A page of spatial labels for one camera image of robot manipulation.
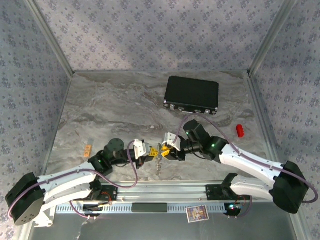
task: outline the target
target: small card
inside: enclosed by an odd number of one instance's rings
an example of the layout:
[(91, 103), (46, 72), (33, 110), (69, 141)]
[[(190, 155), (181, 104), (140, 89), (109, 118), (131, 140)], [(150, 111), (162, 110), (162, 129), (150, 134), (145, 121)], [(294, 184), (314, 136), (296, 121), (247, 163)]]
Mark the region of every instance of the small card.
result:
[(189, 223), (209, 220), (207, 206), (191, 206), (186, 208), (186, 215)]

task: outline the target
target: red object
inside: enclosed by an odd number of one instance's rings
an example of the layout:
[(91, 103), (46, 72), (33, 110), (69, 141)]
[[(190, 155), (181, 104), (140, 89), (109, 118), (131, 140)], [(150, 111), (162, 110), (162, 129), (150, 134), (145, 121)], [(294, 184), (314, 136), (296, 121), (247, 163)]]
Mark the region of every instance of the red object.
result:
[(235, 127), (235, 129), (236, 129), (236, 133), (238, 134), (238, 137), (239, 137), (239, 138), (243, 138), (244, 135), (245, 135), (245, 131), (244, 131), (244, 128), (242, 127), (242, 125), (241, 125), (241, 124), (238, 124), (238, 125)]

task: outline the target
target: gray patterned wall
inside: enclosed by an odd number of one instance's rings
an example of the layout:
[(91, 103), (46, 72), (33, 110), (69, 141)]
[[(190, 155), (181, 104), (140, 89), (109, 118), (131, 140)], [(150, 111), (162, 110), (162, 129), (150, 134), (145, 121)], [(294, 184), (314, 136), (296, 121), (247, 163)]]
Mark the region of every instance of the gray patterned wall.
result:
[[(258, 70), (255, 81), (277, 140), (279, 157), (297, 163), (320, 191), (320, 2), (294, 7)], [(313, 198), (309, 191), (308, 199)], [(305, 205), (320, 239), (320, 204)]]
[(36, 0), (74, 71), (249, 68), (283, 0)]
[(0, 8), (0, 239), (11, 239), (5, 195), (40, 173), (69, 80), (24, 2)]

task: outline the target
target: gray marble surface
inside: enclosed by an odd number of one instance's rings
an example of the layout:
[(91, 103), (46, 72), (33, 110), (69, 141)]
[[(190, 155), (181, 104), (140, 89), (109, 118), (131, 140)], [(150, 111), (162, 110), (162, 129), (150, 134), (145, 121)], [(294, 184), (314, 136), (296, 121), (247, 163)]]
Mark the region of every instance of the gray marble surface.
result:
[[(240, 148), (266, 157), (253, 108), (244, 84), (245, 73), (231, 72), (88, 72), (72, 79), (62, 119), (50, 156), (47, 174), (75, 167), (88, 158), (84, 147), (93, 139), (92, 154), (102, 150), (112, 138), (125, 145), (144, 139), (157, 146), (166, 132), (176, 133), (185, 113), (163, 107), (168, 78), (189, 77), (219, 83), (219, 110), (210, 118)], [(205, 120), (197, 118), (211, 135), (218, 132)], [(244, 138), (238, 138), (236, 125), (242, 124)], [(156, 161), (138, 170), (141, 181), (223, 180), (239, 170), (189, 155), (185, 162), (162, 161), (157, 175)], [(132, 181), (130, 165), (113, 168), (113, 181)]]

